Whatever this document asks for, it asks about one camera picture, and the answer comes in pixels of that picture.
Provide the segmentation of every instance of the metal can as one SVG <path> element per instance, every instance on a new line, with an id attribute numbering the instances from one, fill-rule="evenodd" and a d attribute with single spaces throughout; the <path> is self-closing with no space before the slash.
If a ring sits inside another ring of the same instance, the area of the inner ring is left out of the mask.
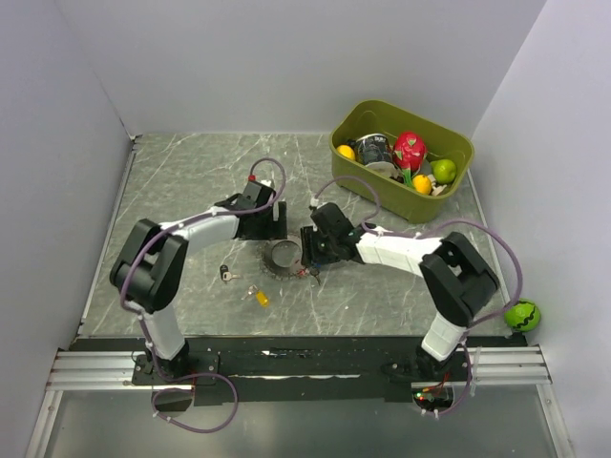
<path id="1" fill-rule="evenodd" d="M 398 177 L 392 162 L 389 139 L 383 134 L 369 134 L 355 141 L 356 160 L 385 177 Z"/>

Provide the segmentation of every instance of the yellow fruit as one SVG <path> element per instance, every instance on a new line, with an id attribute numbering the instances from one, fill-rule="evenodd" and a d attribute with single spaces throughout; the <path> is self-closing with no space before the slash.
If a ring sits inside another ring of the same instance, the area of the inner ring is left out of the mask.
<path id="1" fill-rule="evenodd" d="M 347 157 L 350 160 L 356 160 L 356 154 L 354 154 L 354 150 L 347 145 L 338 146 L 337 152 L 343 157 Z"/>
<path id="2" fill-rule="evenodd" d="M 420 194 L 428 196 L 432 191 L 432 183 L 426 175 L 416 175 L 411 183 Z"/>

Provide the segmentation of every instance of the watermelon ball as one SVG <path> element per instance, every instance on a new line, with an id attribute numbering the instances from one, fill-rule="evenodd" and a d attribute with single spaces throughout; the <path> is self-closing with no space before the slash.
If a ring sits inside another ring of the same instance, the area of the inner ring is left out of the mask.
<path id="1" fill-rule="evenodd" d="M 540 321 L 540 310 L 534 302 L 527 299 L 520 299 L 516 305 L 505 312 L 505 322 L 516 331 L 532 331 Z"/>

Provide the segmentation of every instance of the keys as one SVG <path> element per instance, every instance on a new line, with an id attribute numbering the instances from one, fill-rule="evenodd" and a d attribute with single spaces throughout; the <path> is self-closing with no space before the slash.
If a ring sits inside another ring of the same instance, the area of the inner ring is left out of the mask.
<path id="1" fill-rule="evenodd" d="M 316 279 L 319 286 L 321 285 L 321 271 L 320 270 L 318 270 L 316 267 L 310 267 L 309 275 L 311 275 L 312 277 Z"/>
<path id="2" fill-rule="evenodd" d="M 259 288 L 254 284 L 252 286 L 249 286 L 248 291 L 246 291 L 246 294 L 243 295 L 242 300 L 246 299 L 248 296 L 252 296 L 257 291 L 259 291 Z"/>
<path id="3" fill-rule="evenodd" d="M 221 280 L 223 280 L 225 283 L 229 283 L 233 279 L 238 279 L 240 277 L 239 275 L 234 275 L 229 272 L 229 267 L 227 267 L 226 264 L 219 267 L 219 272 L 221 273 Z"/>

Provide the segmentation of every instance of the toy fruit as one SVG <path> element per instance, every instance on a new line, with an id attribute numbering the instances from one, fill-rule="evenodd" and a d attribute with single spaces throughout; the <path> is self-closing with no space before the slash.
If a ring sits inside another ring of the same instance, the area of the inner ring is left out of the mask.
<path id="1" fill-rule="evenodd" d="M 356 160 L 356 154 L 354 154 L 354 150 L 347 145 L 338 146 L 337 152 L 343 157 L 347 157 L 350 160 Z"/>
<path id="2" fill-rule="evenodd" d="M 416 175 L 411 183 L 417 192 L 425 196 L 428 196 L 432 191 L 431 180 L 426 175 Z"/>
<path id="3" fill-rule="evenodd" d="M 431 162 L 432 174 L 439 184 L 450 184 L 456 179 L 456 164 L 449 159 Z"/>
<path id="4" fill-rule="evenodd" d="M 505 322 L 516 331 L 532 331 L 540 321 L 541 312 L 537 305 L 527 299 L 520 299 L 505 312 Z"/>
<path id="5" fill-rule="evenodd" d="M 411 175 L 420 170 L 420 164 L 427 155 L 427 145 L 414 132 L 404 132 L 394 144 L 392 161 L 401 172 L 406 183 L 411 182 Z"/>

